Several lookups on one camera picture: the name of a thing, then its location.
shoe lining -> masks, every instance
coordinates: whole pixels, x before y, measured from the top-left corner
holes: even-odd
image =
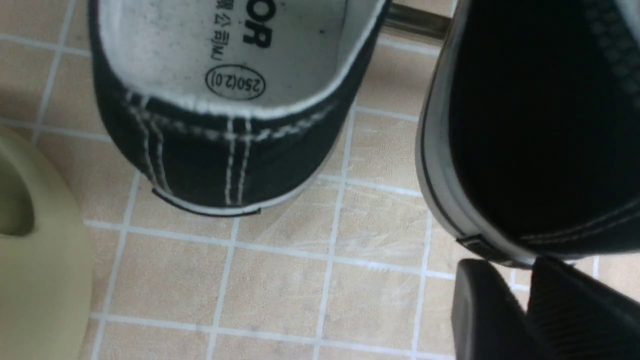
[[[191,111],[278,118],[344,79],[384,0],[102,0],[116,75]]]

black canvas sneaker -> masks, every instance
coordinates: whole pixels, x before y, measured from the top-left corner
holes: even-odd
[[[417,137],[422,192],[504,265],[640,248],[640,8],[461,0]]]
[[[98,105],[164,200],[254,213],[328,159],[390,0],[91,0]]]

size label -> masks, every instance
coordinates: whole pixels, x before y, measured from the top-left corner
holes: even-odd
[[[230,100],[256,99],[267,88],[264,77],[244,65],[216,66],[207,72],[205,81],[214,94]]]

beige floor tile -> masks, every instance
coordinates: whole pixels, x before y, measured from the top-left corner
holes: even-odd
[[[38,148],[66,180],[83,218],[122,222],[134,169],[115,145],[43,133]]]
[[[600,256],[599,280],[640,301],[640,254]]]
[[[44,124],[106,134],[93,92],[91,59],[65,54],[60,60]]]
[[[335,254],[420,266],[427,207],[422,198],[347,185]]]
[[[9,127],[11,131],[18,134],[21,138],[31,141],[31,137],[33,136],[33,130],[25,129],[24,127]]]
[[[77,0],[74,16],[67,34],[67,46],[89,50],[89,26],[87,0]]]
[[[107,323],[101,359],[205,360],[209,335],[205,332]]]
[[[218,335],[214,360],[311,360],[313,345]]]
[[[69,0],[0,1],[0,33],[57,43],[68,3]]]
[[[493,267],[498,270],[498,272],[500,273],[500,276],[502,276],[502,278],[504,279],[504,282],[506,284],[511,284],[511,268],[508,268],[506,266],[502,266],[502,265],[498,265],[498,264],[494,264],[492,263]]]
[[[84,334],[83,346],[80,350],[80,360],[91,360],[93,342],[98,333],[98,324],[98,320],[89,319],[89,323],[86,326],[86,333]]]
[[[315,336],[326,263],[236,249],[220,326]]]
[[[335,150],[333,150],[333,154],[322,169],[322,174],[333,176],[342,175],[342,160],[344,157],[344,146],[347,140],[347,124],[348,121],[346,120],[340,132],[338,143],[335,144]]]
[[[127,235],[109,313],[211,325],[227,249]]]
[[[394,0],[394,3],[451,17],[452,0]]]
[[[152,189],[153,186],[147,179],[140,180],[131,215],[132,226],[231,239],[234,225],[232,219],[203,217],[177,209],[155,196]]]
[[[420,351],[453,355],[451,306],[454,285],[451,280],[427,278],[418,342]]]
[[[409,360],[409,357],[323,347],[320,349],[319,360]]]
[[[102,311],[102,304],[107,295],[109,278],[116,257],[116,249],[120,240],[120,231],[89,228],[93,239],[93,290],[91,294],[91,311]]]
[[[327,253],[339,184],[317,180],[296,200],[240,222],[238,241]]]
[[[415,132],[418,124],[356,113],[349,177],[420,190],[415,176]]]
[[[0,3],[0,27],[3,4],[6,1]],[[35,122],[53,51],[0,40],[0,54],[0,117]]]
[[[479,256],[460,245],[456,239],[434,219],[433,225],[431,226],[429,270],[455,274],[460,260],[479,258]]]
[[[513,295],[522,306],[524,311],[527,311],[527,304],[529,303],[529,292],[525,290],[513,290]]]
[[[436,56],[379,45],[358,92],[358,105],[419,115],[436,61]]]
[[[516,284],[531,285],[531,270],[516,269]]]
[[[593,257],[578,260],[575,264],[575,268],[589,276],[593,276]]]
[[[411,349],[418,275],[333,264],[324,337]]]

shoe insole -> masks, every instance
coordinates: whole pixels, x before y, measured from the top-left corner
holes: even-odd
[[[380,0],[102,3],[112,12],[102,40],[125,83],[210,102],[287,106],[335,79]]]
[[[33,205],[26,185],[15,167],[0,154],[0,235],[27,235],[33,224]]]

